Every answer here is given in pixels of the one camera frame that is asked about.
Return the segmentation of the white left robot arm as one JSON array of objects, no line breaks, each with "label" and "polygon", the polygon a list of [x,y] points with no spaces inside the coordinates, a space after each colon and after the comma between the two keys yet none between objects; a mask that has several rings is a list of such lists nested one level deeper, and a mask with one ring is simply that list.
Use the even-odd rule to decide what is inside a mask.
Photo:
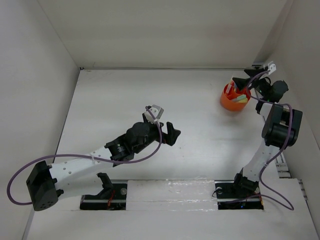
[{"label": "white left robot arm", "polygon": [[26,180],[33,209],[43,211],[59,199],[79,195],[85,187],[79,178],[95,171],[101,180],[94,186],[96,197],[111,197],[114,186],[103,169],[135,163],[134,156],[153,142],[168,146],[176,143],[181,131],[171,122],[167,122],[167,132],[164,133],[158,116],[147,111],[142,118],[142,122],[135,123],[126,133],[89,155],[70,154],[70,160],[51,165],[46,163],[45,157],[38,159]]}]

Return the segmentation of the green highlighter marker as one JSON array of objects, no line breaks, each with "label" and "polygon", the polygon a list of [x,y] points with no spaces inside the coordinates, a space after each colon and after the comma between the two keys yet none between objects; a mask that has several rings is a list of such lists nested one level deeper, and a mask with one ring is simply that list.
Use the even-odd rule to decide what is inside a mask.
[{"label": "green highlighter marker", "polygon": [[246,98],[247,98],[247,96],[245,94],[242,94],[242,95],[238,96],[237,98],[235,98],[234,100],[236,102],[238,102],[238,101],[241,101],[241,100],[246,99]]}]

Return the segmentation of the blue utility knife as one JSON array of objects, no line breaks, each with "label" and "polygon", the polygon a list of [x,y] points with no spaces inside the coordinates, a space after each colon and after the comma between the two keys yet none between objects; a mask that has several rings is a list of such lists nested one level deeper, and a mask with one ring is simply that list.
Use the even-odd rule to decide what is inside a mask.
[{"label": "blue utility knife", "polygon": [[234,83],[233,78],[234,78],[234,76],[232,75],[230,82],[228,83],[227,88],[225,90],[226,96],[232,94],[235,91],[235,83]]}]

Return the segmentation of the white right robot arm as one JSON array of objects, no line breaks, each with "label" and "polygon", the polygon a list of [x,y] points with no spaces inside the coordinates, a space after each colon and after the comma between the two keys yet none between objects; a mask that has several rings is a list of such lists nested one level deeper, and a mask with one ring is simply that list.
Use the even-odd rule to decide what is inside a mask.
[{"label": "white right robot arm", "polygon": [[260,95],[255,110],[266,118],[261,132],[261,145],[231,184],[231,191],[237,197],[254,193],[262,182],[262,174],[267,166],[298,139],[303,113],[287,103],[280,103],[289,87],[284,80],[271,82],[269,76],[275,70],[276,65],[269,63],[268,66],[246,68],[244,72],[248,78],[233,78],[239,90],[254,89]]}]

